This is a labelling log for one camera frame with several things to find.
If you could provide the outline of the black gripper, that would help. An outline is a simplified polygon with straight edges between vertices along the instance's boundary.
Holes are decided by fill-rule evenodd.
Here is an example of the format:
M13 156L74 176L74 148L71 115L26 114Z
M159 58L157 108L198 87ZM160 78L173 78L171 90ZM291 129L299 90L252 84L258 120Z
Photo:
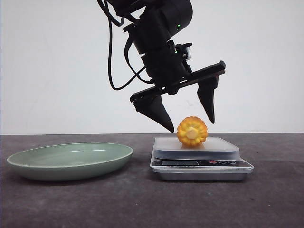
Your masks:
M174 47L147 53L143 56L143 62L155 86L130 97L137 112L159 123L170 132L174 132L173 123L163 106L160 95L165 93L174 95L180 88L198 83L198 98L209 120L212 123L215 122L214 90L218 87L218 76L225 73L224 61L192 72L187 61L175 53Z

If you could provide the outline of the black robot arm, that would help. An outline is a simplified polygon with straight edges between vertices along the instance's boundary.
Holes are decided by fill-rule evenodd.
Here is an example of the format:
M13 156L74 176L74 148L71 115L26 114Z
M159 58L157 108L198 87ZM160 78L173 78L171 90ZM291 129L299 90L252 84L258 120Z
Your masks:
M124 53L135 45L141 54L144 70L151 78L153 87L133 94L130 101L137 112L156 121L169 131L174 127L163 104L161 95L174 95L180 88L197 83L198 98L210 121L215 120L214 90L218 79L225 72L220 61L209 67L192 72L187 60L190 43L174 44L172 36L184 29L192 19L192 5L188 0L106 0L100 7L108 13L112 5L116 14L128 19L124 27L129 34Z

